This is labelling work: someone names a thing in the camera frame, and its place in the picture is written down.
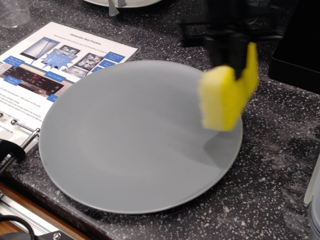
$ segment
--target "granite countertop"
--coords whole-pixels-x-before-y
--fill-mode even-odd
[[[296,1],[274,0],[285,28]],[[176,21],[200,13],[199,0],[162,0],[120,9],[83,0],[29,0],[31,20],[21,28],[0,28],[0,51],[48,22],[57,22],[112,41],[140,47],[132,59],[178,62],[210,69],[202,47],[181,47]],[[36,148],[2,180],[76,226],[92,239],[308,239],[304,195],[320,146],[320,96],[268,77],[277,42],[258,43],[260,85],[243,115],[240,152],[211,189],[166,211],[126,215],[86,207],[64,195],[46,174]]]

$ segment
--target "clear plastic container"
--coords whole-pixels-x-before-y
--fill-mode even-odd
[[[320,191],[312,198],[308,218],[310,224],[309,240],[320,240]]]

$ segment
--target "blue label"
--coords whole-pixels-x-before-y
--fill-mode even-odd
[[[4,79],[7,83],[10,83],[12,85],[19,85],[22,81],[17,79],[17,78],[14,78],[12,76],[7,76],[5,79]]]
[[[47,97],[47,100],[51,101],[51,102],[55,102],[58,99],[58,96],[51,94],[50,96]]]
[[[104,56],[105,59],[109,59],[111,61],[114,61],[116,63],[120,63],[122,59],[125,58],[125,56],[122,56],[120,54],[116,54],[112,51],[108,52],[107,55]]]
[[[96,72],[96,71],[99,71],[99,70],[101,70],[102,68],[101,67],[95,67],[93,70],[92,70],[92,73],[94,73],[94,72]]]
[[[7,64],[11,64],[13,66],[15,66],[16,68],[19,67],[21,64],[23,64],[25,61],[16,58],[14,56],[9,56],[7,59],[4,60],[5,63]]]
[[[99,64],[99,66],[102,66],[102,67],[110,67],[110,66],[112,66],[112,65],[115,65],[115,63],[114,62],[111,62],[111,61],[108,61],[108,60],[103,60],[100,64]]]
[[[61,75],[58,75],[58,74],[55,74],[51,71],[48,71],[46,74],[45,74],[46,77],[48,78],[51,78],[53,80],[56,80],[57,82],[61,83],[62,81],[64,81],[66,79],[65,76],[61,76]]]

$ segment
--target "yellow sponge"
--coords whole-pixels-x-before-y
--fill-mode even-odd
[[[200,108],[204,128],[231,131],[259,84],[258,54],[255,43],[247,48],[246,67],[240,78],[235,70],[221,65],[203,73],[199,81]]]

